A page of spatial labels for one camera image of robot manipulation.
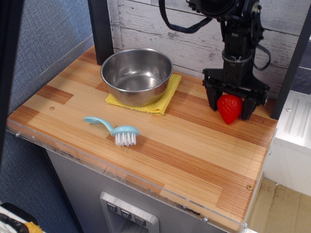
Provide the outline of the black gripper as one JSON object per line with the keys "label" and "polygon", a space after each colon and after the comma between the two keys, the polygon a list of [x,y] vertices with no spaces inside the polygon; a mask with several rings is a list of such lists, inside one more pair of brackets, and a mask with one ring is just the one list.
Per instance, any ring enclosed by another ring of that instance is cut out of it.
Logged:
{"label": "black gripper", "polygon": [[242,120],[248,120],[256,106],[265,105],[268,100],[270,87],[254,76],[252,60],[242,63],[225,60],[222,69],[205,68],[203,74],[208,102],[214,111],[223,92],[244,98]]}

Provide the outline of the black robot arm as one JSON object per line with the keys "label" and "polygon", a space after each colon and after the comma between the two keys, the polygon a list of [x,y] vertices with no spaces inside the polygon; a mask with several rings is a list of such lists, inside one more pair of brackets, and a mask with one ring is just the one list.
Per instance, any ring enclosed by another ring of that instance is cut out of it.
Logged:
{"label": "black robot arm", "polygon": [[189,0],[189,7],[220,23],[225,43],[222,52],[224,65],[203,70],[203,85],[209,105],[217,110],[217,102],[223,93],[243,99],[241,117],[247,120],[258,105],[267,102],[268,85],[258,80],[253,69],[256,49],[269,54],[259,44],[263,39],[261,6],[257,0]]}

